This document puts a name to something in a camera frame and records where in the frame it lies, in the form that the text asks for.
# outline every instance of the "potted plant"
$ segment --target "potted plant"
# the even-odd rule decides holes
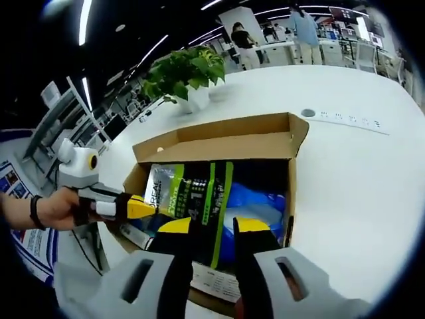
[[[151,99],[162,97],[180,104],[192,113],[209,102],[207,88],[219,79],[224,81],[224,61],[207,47],[173,51],[155,62],[143,83],[143,91]]]

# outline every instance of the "cardboard box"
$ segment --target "cardboard box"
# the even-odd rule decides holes
[[[296,156],[309,130],[309,124],[290,113],[267,114],[212,122],[181,128],[133,147],[138,164],[127,177],[126,192],[143,195],[152,163],[218,160],[279,161],[285,178],[276,171],[270,176],[286,189],[284,246],[290,245],[295,217]],[[137,229],[123,226],[112,231],[128,251],[145,248],[148,239]],[[233,304],[240,297],[238,283],[231,274],[193,264],[193,289],[189,300],[221,314],[232,316]]]

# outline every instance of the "poster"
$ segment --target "poster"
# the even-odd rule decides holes
[[[0,191],[15,198],[33,196],[9,161],[0,163]],[[53,265],[58,258],[59,232],[54,229],[11,232],[18,253],[28,270],[52,286]]]

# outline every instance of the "power outlet strip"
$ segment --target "power outlet strip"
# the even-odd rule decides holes
[[[389,135],[384,129],[383,125],[378,120],[369,118],[358,117],[354,115],[344,115],[336,112],[303,110],[301,115],[306,120],[327,122],[332,124],[346,125],[354,128],[361,128],[364,130],[373,131],[380,134]]]

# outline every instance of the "black ceiling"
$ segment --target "black ceiling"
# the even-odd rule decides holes
[[[107,81],[129,69],[162,37],[169,37],[157,47],[137,72],[171,50],[219,26],[218,15],[238,6],[253,12],[286,7],[288,0],[222,0],[201,11],[212,0],[92,0],[87,26],[87,41],[78,45],[78,30],[83,0],[69,1],[54,17],[43,13],[46,0],[10,1],[9,12],[15,16],[6,35],[6,109],[12,120],[9,126],[34,126],[46,112],[40,99],[41,90],[54,80],[60,86],[66,76],[76,83],[87,77],[93,107],[99,105],[111,90]],[[336,5],[354,7],[358,1],[305,0],[300,5]],[[270,13],[259,15],[260,22]],[[121,25],[125,29],[116,32]],[[122,86],[122,80],[113,85]]]

